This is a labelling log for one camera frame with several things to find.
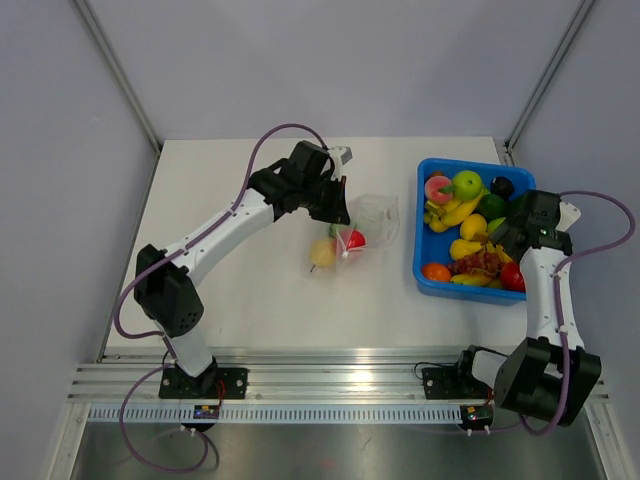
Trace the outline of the green watermelon toy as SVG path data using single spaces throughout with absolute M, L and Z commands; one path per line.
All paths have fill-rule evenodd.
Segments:
M 339 233 L 341 233 L 346 228 L 346 225 L 342 224 L 330 224 L 328 228 L 328 235 L 331 238 L 335 238 Z

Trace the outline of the red apple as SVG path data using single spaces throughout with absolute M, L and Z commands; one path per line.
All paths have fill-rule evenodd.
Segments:
M 367 242 L 359 230 L 347 228 L 338 233 L 337 245 L 344 252 L 352 252 L 363 250 L 367 246 Z

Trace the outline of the clear zip top bag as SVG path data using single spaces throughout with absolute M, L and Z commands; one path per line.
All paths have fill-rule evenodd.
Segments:
M 336 265 L 334 268 L 310 272 L 309 252 L 312 244 L 328 235 L 328 223 L 317 222 L 310 229 L 303 243 L 299 259 L 300 272 L 311 278 L 324 278 L 337 275 L 342 270 L 364 264 L 388 249 L 400 232 L 399 200 L 396 195 L 363 194 L 347 202 L 350 223 L 346 228 L 359 230 L 366 238 L 367 246 L 361 251 L 344 252 L 337 245 Z

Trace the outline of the pale yellow pear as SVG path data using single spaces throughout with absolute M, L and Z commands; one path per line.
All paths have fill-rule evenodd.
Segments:
M 334 268 L 336 265 L 336 240 L 326 237 L 315 241 L 309 252 L 310 272 Z

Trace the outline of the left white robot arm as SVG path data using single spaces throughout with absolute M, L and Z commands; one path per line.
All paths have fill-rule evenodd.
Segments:
M 162 373 L 161 398 L 244 398 L 246 370 L 219 367 L 200 333 L 205 307 L 197 288 L 243 241 L 299 208 L 316 221 L 349 224 L 342 169 L 351 158 L 348 147 L 300 141 L 289 156 L 252 173 L 239 199 L 194 232 L 165 249 L 139 251 L 134 299 L 175 362 Z

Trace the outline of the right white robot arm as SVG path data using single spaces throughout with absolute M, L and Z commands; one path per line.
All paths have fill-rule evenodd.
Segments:
M 559 229 L 559 195 L 528 190 L 490 239 L 516 261 L 526 290 L 527 330 L 509 354 L 472 345 L 459 356 L 456 389 L 476 396 L 486 387 L 497 407 L 544 422 L 546 434 L 573 423 L 596 385 L 601 360 L 586 352 L 569 286 L 573 245 Z

